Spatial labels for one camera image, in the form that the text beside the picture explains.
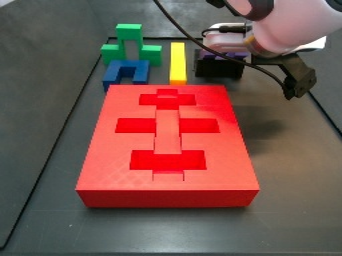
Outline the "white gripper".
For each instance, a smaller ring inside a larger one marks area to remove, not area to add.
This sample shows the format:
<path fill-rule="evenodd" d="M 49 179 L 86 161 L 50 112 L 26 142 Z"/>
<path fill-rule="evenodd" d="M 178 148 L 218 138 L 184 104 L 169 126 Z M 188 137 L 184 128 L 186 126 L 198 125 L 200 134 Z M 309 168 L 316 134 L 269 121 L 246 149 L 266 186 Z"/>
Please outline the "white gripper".
<path fill-rule="evenodd" d="M 268 50 L 254 38 L 249 23 L 217 23 L 202 31 L 204 44 L 220 53 L 250 52 L 256 56 L 286 56 L 298 52 L 323 50 L 328 37 L 280 52 Z"/>

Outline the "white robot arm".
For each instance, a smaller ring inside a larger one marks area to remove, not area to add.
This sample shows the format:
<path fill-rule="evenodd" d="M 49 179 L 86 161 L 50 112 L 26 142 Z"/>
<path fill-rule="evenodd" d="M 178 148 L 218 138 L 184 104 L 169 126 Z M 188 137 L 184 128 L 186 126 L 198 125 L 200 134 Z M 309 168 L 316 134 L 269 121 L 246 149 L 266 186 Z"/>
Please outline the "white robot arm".
<path fill-rule="evenodd" d="M 218 52 L 250 51 L 274 58 L 288 55 L 342 28 L 342 0 L 220 0 L 250 21 L 248 32 L 221 33 L 218 23 L 205 32 L 205 45 Z"/>

